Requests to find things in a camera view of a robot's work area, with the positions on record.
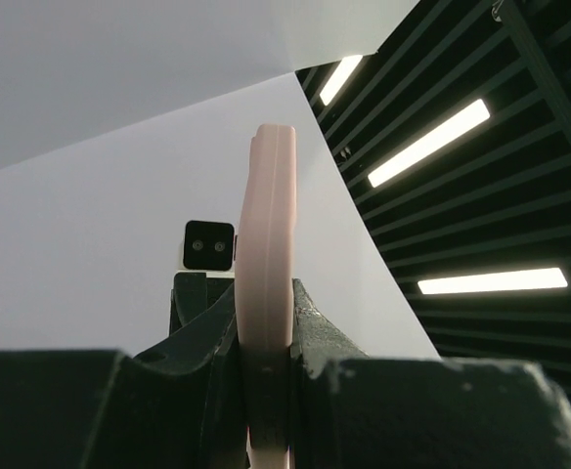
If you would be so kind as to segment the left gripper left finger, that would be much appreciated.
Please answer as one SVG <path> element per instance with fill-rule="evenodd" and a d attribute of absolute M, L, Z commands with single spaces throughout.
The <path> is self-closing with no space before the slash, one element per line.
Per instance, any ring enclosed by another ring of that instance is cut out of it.
<path fill-rule="evenodd" d="M 238 468 L 235 302 L 136 357 L 0 351 L 0 468 Z"/>

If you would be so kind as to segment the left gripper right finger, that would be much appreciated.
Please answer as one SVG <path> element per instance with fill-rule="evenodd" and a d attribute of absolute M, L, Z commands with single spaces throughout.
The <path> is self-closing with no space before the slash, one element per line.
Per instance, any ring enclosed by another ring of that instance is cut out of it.
<path fill-rule="evenodd" d="M 539 365 L 372 358 L 293 289 L 293 467 L 571 468 L 571 405 Z"/>

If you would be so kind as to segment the phone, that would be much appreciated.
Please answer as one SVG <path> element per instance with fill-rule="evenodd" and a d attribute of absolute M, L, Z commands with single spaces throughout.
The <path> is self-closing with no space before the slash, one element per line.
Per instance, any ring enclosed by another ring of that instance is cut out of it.
<path fill-rule="evenodd" d="M 261 125 L 251 140 L 235 259 L 235 308 L 254 468 L 288 466 L 296 136 Z"/>

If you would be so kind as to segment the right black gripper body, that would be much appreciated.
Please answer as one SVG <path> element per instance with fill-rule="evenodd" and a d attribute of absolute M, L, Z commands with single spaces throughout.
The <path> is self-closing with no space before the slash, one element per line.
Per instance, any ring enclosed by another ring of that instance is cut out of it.
<path fill-rule="evenodd" d="M 207 273 L 176 273 L 170 293 L 169 334 L 211 308 L 233 282 L 231 277 L 209 277 Z"/>

